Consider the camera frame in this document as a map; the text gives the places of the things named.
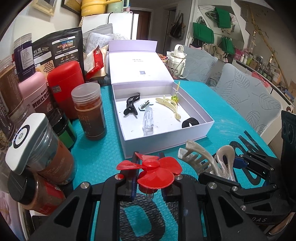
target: red snack packet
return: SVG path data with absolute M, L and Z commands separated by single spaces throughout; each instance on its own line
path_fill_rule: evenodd
M 104 67 L 103 55 L 99 47 L 93 51 L 93 58 L 94 68 L 86 74 L 86 80 L 91 79 L 95 75 L 95 73 L 97 73 L 101 68 Z

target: cardboard box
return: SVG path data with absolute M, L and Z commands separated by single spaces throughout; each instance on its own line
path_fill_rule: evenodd
M 276 69 L 274 73 L 274 77 L 272 79 L 277 85 L 281 82 L 281 71 L 280 69 Z
M 109 42 L 113 104 L 125 158 L 131 158 L 134 151 L 149 154 L 185 144 L 187 140 L 204 138 L 214 124 L 210 115 L 182 87 L 178 91 L 180 121 L 169 108 L 156 102 L 157 97 L 173 96 L 177 88 L 155 52 L 156 46 L 156 41 L 145 40 Z M 138 115 L 124 116 L 127 99 L 138 92 L 141 93 L 141 99 L 135 103 Z M 154 132 L 144 136 L 144 111 L 138 107 L 147 100 L 153 103 Z M 200 124 L 182 128 L 182 122 L 190 117 Z
M 294 98 L 296 97 L 296 84 L 293 81 L 291 81 L 291 84 L 289 86 L 289 92 Z

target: green kettle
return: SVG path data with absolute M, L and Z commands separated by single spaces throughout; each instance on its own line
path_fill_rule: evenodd
M 111 3 L 107 7 L 107 13 L 121 13 L 124 12 L 124 9 L 129 7 L 129 1 L 125 0 L 122 2 Z

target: black hair clip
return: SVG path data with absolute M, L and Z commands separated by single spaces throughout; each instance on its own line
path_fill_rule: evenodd
M 138 93 L 135 96 L 132 96 L 130 98 L 127 99 L 126 101 L 126 109 L 124 110 L 124 115 L 128 115 L 129 113 L 133 113 L 134 115 L 138 115 L 138 112 L 135 108 L 135 106 L 133 105 L 134 102 L 138 101 L 140 99 L 140 94 Z

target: picture frame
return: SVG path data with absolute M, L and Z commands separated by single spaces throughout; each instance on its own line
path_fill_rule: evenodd
M 47 15 L 54 16 L 57 0 L 33 0 L 32 7 Z
M 81 2 L 82 0 L 62 0 L 61 7 L 81 15 Z

